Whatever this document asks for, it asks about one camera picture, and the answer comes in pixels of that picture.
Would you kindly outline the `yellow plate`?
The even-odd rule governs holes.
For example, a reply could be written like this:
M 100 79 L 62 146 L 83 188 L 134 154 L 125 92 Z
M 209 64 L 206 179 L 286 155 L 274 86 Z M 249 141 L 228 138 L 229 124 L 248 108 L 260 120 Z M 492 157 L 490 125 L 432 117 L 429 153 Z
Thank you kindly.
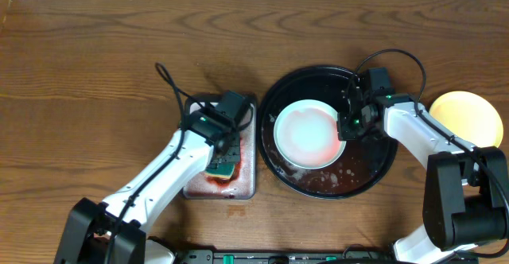
M 429 113 L 456 136 L 478 147 L 499 147 L 502 143 L 502 119 L 479 95 L 468 91 L 445 93 L 433 102 Z

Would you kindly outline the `green yellow sponge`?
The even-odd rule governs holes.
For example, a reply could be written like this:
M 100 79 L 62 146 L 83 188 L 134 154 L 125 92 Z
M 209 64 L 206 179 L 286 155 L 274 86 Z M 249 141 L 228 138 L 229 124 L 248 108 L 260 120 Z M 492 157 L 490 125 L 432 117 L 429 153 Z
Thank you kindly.
M 222 163 L 209 165 L 204 174 L 208 177 L 218 178 L 221 180 L 229 180 L 235 172 L 235 164 L 233 163 Z

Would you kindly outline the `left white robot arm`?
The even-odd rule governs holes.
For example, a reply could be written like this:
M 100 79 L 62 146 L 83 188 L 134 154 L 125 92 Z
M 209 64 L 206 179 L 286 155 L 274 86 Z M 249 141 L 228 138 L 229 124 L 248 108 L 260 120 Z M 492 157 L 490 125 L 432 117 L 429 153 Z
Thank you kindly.
M 145 263 L 146 235 L 176 194 L 225 154 L 250 126 L 193 112 L 169 144 L 131 182 L 102 203 L 83 198 L 70 211 L 57 263 Z

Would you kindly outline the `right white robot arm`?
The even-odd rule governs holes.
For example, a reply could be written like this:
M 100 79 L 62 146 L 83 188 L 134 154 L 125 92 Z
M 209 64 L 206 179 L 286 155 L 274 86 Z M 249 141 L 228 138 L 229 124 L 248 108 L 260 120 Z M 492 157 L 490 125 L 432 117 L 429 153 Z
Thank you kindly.
M 341 141 L 381 136 L 403 145 L 425 168 L 423 224 L 393 245 L 399 262 L 483 258 L 474 248 L 508 239 L 508 170 L 504 153 L 447 130 L 413 96 L 391 89 L 344 93 Z

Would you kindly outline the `light blue plate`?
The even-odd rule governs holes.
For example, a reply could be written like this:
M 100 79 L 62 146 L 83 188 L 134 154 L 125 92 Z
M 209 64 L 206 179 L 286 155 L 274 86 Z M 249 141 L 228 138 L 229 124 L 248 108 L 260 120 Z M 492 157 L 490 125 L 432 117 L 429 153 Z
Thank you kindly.
M 337 161 L 346 142 L 338 137 L 338 112 L 327 103 L 303 99 L 286 106 L 274 123 L 274 144 L 301 169 L 323 169 Z

